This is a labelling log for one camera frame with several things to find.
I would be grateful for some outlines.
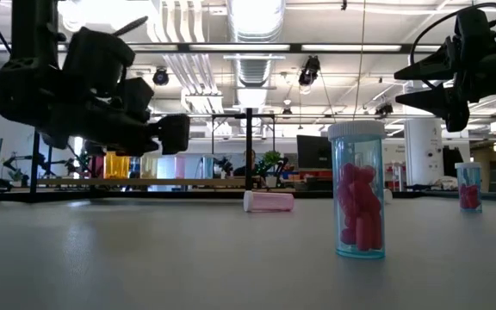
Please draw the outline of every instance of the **spotlight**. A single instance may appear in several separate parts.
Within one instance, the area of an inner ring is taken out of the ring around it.
[[[317,73],[320,71],[320,62],[317,56],[309,56],[306,64],[301,71],[298,82],[300,86],[309,86],[313,84],[315,79],[319,76]]]
[[[156,69],[156,73],[154,73],[154,77],[152,77],[152,81],[158,86],[167,85],[170,82],[170,77],[168,77],[168,72],[166,68],[159,67]]]
[[[311,92],[311,85],[300,85],[300,94],[309,95]]]
[[[383,118],[386,115],[392,114],[393,112],[394,112],[394,107],[392,107],[392,104],[386,102],[376,107],[375,115],[379,115],[381,118]]]
[[[282,111],[284,115],[292,115],[292,110],[290,108],[284,108]]]
[[[292,85],[292,81],[288,76],[288,72],[281,72],[281,78],[284,80],[284,83],[286,83],[287,85]]]

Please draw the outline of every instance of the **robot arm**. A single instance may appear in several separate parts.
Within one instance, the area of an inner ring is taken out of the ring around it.
[[[469,102],[496,95],[496,33],[491,31],[496,20],[488,22],[486,14],[479,10],[482,7],[496,8],[496,3],[467,7],[432,24],[412,47],[412,64],[394,74],[400,80],[422,80],[430,88],[397,96],[395,100],[441,117],[449,132],[461,131],[467,126]],[[452,16],[456,16],[455,35],[446,38],[431,56],[414,63],[414,49],[419,39]],[[451,88],[429,82],[452,78],[454,84]]]
[[[59,149],[70,136],[79,136],[140,156],[158,149],[153,141],[158,137],[164,154],[185,151],[189,117],[169,115],[148,123],[151,87],[140,77],[125,79],[135,53],[119,36],[146,18],[114,34],[81,28],[59,68],[58,43],[65,37],[57,32],[57,2],[13,1],[12,51],[0,70],[0,115],[34,126]]]

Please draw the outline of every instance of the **pink cylindrical object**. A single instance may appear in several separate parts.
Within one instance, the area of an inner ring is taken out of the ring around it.
[[[245,192],[244,204],[246,212],[292,211],[294,208],[294,197],[292,194],[252,192],[247,190]]]

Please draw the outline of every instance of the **white bottle cap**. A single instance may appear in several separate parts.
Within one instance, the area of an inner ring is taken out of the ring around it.
[[[328,127],[329,141],[345,136],[361,134],[376,134],[385,137],[384,123],[381,121],[344,121]]]

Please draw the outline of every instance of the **workbench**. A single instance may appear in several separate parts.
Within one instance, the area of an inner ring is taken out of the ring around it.
[[[334,251],[332,200],[0,202],[0,309],[496,309],[496,201],[386,206],[386,258]]]

